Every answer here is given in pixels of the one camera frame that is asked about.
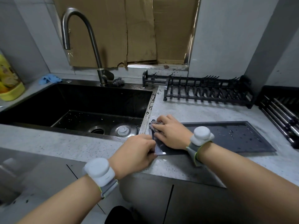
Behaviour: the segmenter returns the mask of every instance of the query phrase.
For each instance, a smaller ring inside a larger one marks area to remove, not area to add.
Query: countertop
[[[37,81],[27,85],[26,92],[17,100],[0,101],[0,111],[49,85],[41,86]],[[239,105],[176,98],[163,101],[163,89],[164,86],[159,86],[150,119],[172,114],[180,122],[248,121],[277,152],[242,155],[299,186],[299,152],[290,146],[257,106],[248,109]],[[99,138],[0,124],[0,147],[83,162],[95,157],[109,158],[121,144]],[[187,155],[159,156],[141,173],[224,187],[208,168],[195,167]]]

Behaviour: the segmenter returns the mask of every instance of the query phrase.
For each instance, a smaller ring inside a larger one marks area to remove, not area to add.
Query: cardboard
[[[103,67],[126,65],[128,43],[125,0],[54,0],[59,17],[67,7],[80,10],[92,25]],[[97,67],[89,34],[77,16],[69,21],[70,64]]]
[[[128,62],[156,60],[152,0],[125,0],[128,29]]]
[[[183,64],[198,0],[153,0],[157,60]]]

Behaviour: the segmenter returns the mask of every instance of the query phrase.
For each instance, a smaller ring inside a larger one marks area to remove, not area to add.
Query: white wrist device
[[[85,164],[83,173],[88,174],[92,180],[99,186],[101,197],[107,197],[113,189],[118,185],[114,170],[110,167],[109,162],[105,158],[95,158]]]
[[[210,142],[215,136],[211,133],[209,128],[204,126],[196,127],[193,133],[190,138],[191,143],[187,147],[187,152],[196,166],[202,166],[201,162],[196,159],[196,154],[203,144]]]

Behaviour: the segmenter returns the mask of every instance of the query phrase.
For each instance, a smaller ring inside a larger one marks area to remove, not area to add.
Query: kitchen sink
[[[64,79],[0,112],[0,123],[125,141],[145,132],[158,88],[140,86]]]

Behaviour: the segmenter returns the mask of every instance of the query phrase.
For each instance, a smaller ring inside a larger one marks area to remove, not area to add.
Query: dish rack
[[[299,149],[299,89],[264,86],[256,104],[292,147]]]
[[[164,101],[167,98],[193,99],[201,101],[215,101],[245,105],[252,108],[254,95],[250,89],[250,79],[242,75],[239,78],[219,79],[216,76],[206,76],[204,78],[189,78],[157,75],[148,75],[143,72],[143,88],[146,84],[163,84]]]

